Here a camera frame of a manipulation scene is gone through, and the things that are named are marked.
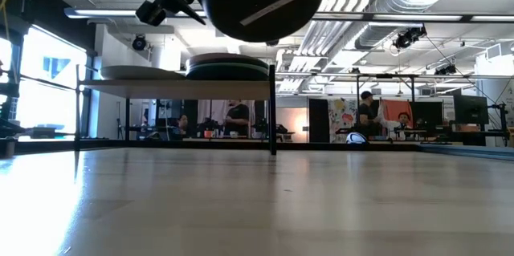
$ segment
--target white ceiling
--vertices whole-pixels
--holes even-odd
[[[79,8],[123,8],[136,9],[144,0],[64,0],[72,6]],[[429,10],[430,12],[496,12],[514,13],[514,0],[440,0]],[[131,26],[138,24],[133,20],[118,22],[120,26]],[[174,18],[168,19],[165,25],[174,27],[175,32],[179,33],[184,41],[190,46],[192,54],[199,54],[212,51],[226,51],[224,39],[214,37],[214,28],[208,24],[202,26],[193,19]],[[445,55],[451,55],[461,51],[466,47],[460,47],[460,38],[474,39],[505,39],[514,38],[514,25],[471,25],[471,24],[427,24],[429,37],[440,46]],[[307,27],[296,32],[292,37],[281,41],[281,44],[300,44],[302,36],[307,32]],[[361,67],[363,72],[387,71],[398,65],[398,59],[402,67],[412,67],[409,71],[424,67],[428,63],[433,63],[442,58],[438,51],[427,42],[419,42],[413,45],[405,53],[398,57],[389,53],[389,43],[383,53],[370,53],[365,57],[368,65]],[[262,44],[241,43],[240,51],[244,54],[257,57],[275,57],[277,48],[265,47]],[[471,69],[472,58],[463,59],[458,64],[463,71]]]

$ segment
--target ceiling duct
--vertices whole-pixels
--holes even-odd
[[[439,0],[375,0],[368,12],[378,13],[420,13],[426,11]],[[367,52],[358,56],[347,56],[347,50],[371,50],[387,39],[397,30],[397,26],[375,26],[367,22],[355,22],[347,29],[341,41],[333,47],[329,54],[329,62],[335,61],[338,66],[349,67]]]

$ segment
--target shelf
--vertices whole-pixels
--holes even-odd
[[[125,99],[268,100],[268,81],[84,80],[81,85]]]

